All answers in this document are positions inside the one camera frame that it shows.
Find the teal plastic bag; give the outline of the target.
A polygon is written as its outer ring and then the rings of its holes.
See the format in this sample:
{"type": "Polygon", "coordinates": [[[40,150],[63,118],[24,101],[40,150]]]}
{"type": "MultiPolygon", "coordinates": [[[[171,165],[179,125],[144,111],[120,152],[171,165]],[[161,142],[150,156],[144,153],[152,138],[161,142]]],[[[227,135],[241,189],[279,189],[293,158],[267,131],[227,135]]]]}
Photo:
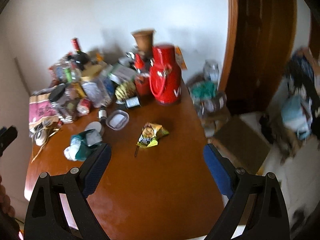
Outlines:
{"type": "Polygon", "coordinates": [[[85,161],[102,143],[102,137],[96,129],[89,129],[72,135],[70,145],[64,150],[66,159],[85,161]]]}

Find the yellow snack wrapper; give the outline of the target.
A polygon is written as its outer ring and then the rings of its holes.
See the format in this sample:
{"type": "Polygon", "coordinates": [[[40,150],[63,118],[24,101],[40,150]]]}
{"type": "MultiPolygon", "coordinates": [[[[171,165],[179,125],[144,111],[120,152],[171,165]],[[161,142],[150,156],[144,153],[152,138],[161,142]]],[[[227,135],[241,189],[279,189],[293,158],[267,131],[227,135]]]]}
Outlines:
{"type": "Polygon", "coordinates": [[[169,135],[169,131],[162,125],[148,122],[142,128],[137,146],[141,148],[157,146],[159,139],[167,135],[169,135]]]}

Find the pink paper gift bag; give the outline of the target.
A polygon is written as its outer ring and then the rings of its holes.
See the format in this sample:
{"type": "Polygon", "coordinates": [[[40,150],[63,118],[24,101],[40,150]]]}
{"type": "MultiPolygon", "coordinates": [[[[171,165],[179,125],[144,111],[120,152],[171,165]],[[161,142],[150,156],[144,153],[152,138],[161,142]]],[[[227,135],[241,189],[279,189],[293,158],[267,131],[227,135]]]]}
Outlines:
{"type": "Polygon", "coordinates": [[[43,121],[59,122],[56,110],[49,101],[49,93],[33,95],[29,98],[29,131],[34,132],[35,128],[43,121]]]}

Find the black lid plastic jar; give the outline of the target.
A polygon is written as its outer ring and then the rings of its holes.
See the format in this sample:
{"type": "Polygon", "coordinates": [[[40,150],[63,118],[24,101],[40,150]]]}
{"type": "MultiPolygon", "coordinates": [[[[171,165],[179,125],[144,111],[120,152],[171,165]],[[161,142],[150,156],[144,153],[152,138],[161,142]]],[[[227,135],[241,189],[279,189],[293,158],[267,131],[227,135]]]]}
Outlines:
{"type": "Polygon", "coordinates": [[[49,94],[49,102],[64,124],[70,124],[77,120],[76,107],[79,97],[73,88],[64,83],[57,85],[49,94]]]}

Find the red white can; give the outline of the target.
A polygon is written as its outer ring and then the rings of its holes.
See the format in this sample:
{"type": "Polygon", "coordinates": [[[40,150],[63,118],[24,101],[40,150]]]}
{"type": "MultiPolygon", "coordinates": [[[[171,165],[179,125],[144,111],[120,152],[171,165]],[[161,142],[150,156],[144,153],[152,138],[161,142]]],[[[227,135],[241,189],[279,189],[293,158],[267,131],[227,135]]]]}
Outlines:
{"type": "Polygon", "coordinates": [[[88,98],[83,98],[77,104],[77,111],[80,116],[88,115],[91,111],[92,103],[88,98]]]}

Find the gold lid glass jar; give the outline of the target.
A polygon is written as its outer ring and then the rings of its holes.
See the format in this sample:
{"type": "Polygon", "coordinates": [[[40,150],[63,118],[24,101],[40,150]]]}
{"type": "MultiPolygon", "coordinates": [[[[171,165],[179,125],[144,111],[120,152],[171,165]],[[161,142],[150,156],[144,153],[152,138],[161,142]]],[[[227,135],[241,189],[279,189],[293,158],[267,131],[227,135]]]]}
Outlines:
{"type": "Polygon", "coordinates": [[[94,108],[107,107],[112,99],[100,77],[84,78],[81,86],[94,108]]]}

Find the dark wine bottle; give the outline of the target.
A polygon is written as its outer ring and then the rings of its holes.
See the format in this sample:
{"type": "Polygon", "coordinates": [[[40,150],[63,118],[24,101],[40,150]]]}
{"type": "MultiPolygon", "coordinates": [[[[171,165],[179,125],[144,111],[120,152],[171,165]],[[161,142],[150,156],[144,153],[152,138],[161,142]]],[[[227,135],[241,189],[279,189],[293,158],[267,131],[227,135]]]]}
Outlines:
{"type": "Polygon", "coordinates": [[[77,64],[77,66],[80,69],[85,69],[85,66],[90,62],[89,56],[81,50],[77,38],[71,39],[71,43],[72,43],[73,48],[75,50],[74,60],[77,64]]]}

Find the clear plastic container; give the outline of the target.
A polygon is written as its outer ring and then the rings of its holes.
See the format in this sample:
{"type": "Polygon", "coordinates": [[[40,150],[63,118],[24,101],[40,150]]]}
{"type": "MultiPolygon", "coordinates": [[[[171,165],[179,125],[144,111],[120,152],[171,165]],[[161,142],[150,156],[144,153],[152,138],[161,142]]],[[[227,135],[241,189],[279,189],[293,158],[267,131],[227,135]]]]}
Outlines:
{"type": "Polygon", "coordinates": [[[113,111],[106,119],[106,125],[114,131],[123,129],[129,122],[129,114],[123,110],[113,111]]]}

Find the wooden table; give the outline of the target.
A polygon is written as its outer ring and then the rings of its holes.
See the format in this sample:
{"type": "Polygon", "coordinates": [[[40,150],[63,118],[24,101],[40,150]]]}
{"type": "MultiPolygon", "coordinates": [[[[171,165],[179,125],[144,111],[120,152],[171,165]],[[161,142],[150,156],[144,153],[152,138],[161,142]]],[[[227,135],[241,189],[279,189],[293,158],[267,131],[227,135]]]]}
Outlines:
{"type": "Polygon", "coordinates": [[[207,143],[185,85],[181,101],[150,101],[128,110],[119,130],[105,128],[111,160],[88,203],[111,239],[191,239],[210,232],[223,211],[221,194],[204,161],[207,143]],[[146,123],[169,135],[141,148],[146,123]]]}

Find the pile of clothes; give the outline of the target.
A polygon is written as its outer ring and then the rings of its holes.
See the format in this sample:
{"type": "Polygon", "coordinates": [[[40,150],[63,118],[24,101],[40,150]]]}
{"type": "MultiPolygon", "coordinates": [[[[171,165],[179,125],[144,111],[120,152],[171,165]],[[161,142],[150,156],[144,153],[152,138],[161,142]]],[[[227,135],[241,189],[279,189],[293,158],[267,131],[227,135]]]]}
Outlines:
{"type": "Polygon", "coordinates": [[[315,70],[318,62],[309,48],[300,48],[285,66],[289,97],[281,108],[283,125],[299,140],[319,138],[319,93],[315,70]]]}

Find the brown ceramic vase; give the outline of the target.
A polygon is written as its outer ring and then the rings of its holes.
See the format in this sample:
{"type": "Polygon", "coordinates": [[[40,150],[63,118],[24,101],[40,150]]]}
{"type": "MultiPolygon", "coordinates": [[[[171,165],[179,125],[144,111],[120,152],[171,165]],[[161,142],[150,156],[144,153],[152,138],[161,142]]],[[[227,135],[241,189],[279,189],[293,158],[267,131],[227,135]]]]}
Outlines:
{"type": "Polygon", "coordinates": [[[154,33],[154,29],[141,29],[131,33],[136,41],[139,51],[142,51],[147,57],[152,57],[154,33]]]}

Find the red thermos jug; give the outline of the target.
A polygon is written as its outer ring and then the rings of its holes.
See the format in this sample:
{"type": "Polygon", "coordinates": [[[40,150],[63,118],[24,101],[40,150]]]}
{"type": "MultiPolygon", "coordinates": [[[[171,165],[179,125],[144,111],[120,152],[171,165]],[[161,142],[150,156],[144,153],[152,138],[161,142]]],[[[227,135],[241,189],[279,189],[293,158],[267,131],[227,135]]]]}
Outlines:
{"type": "Polygon", "coordinates": [[[176,62],[175,47],[172,44],[153,46],[150,67],[150,90],[161,104],[176,103],[181,99],[182,71],[176,62]]]}

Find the brown wooden door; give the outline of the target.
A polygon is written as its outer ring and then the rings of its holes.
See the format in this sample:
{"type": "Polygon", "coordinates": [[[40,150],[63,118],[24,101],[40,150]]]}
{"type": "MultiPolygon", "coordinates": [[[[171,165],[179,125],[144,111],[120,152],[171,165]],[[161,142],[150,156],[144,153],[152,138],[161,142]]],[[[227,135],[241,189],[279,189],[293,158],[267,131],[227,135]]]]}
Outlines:
{"type": "Polygon", "coordinates": [[[291,54],[296,11],[296,0],[229,0],[220,84],[231,115],[266,111],[291,54]]]}

